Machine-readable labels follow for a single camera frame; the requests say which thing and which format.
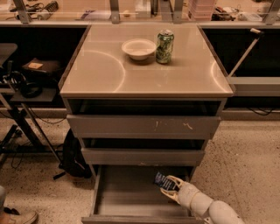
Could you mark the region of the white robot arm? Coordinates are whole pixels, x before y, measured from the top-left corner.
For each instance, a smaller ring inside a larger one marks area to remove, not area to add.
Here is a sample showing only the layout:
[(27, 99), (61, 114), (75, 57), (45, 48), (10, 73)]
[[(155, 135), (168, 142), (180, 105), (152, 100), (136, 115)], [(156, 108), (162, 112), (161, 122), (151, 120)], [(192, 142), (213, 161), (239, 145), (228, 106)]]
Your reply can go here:
[(199, 216), (205, 224), (245, 224), (229, 204), (212, 199), (181, 178), (158, 172), (154, 183), (162, 194)]

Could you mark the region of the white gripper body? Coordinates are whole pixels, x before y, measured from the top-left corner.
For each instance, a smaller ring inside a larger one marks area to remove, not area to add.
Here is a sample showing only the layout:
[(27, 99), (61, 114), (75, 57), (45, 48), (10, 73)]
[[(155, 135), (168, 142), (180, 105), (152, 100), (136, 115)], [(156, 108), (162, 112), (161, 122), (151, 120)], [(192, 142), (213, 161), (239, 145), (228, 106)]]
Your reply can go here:
[(200, 190), (193, 184), (184, 182), (178, 191), (178, 203), (189, 210), (192, 210), (194, 197)]

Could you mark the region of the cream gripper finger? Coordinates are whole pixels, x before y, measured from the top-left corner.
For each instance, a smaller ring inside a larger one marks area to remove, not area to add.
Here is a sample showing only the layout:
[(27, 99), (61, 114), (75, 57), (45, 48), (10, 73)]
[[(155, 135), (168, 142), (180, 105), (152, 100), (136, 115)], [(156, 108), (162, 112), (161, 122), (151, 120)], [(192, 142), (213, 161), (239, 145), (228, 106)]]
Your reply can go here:
[(167, 178), (172, 181), (178, 188), (180, 188), (184, 184), (184, 180), (182, 180), (181, 178), (177, 178), (172, 175), (168, 175)]
[(177, 191), (167, 191), (164, 188), (160, 189), (160, 192), (162, 194), (164, 194), (165, 196), (167, 196), (168, 198), (170, 198), (171, 200), (176, 201), (177, 203), (179, 203), (178, 200), (178, 192)]

